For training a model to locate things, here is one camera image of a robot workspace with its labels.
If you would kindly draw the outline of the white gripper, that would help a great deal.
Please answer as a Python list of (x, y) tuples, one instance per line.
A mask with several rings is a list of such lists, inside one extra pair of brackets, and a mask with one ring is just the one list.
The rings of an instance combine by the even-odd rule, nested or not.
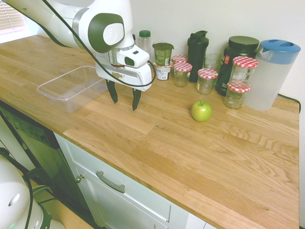
[(129, 87), (133, 88), (132, 109), (135, 111), (138, 107), (142, 91), (146, 91), (151, 87), (149, 84), (152, 81), (152, 72), (150, 66), (146, 63), (138, 68), (133, 68), (130, 66), (114, 67), (110, 64), (107, 53), (96, 53), (95, 57), (107, 70), (107, 72), (113, 75), (113, 77), (111, 77), (106, 73), (105, 70), (102, 69), (102, 67), (98, 65), (98, 63), (96, 63), (97, 75), (106, 79), (106, 85), (112, 101), (114, 103), (118, 102), (115, 83), (122, 85), (129, 84)]

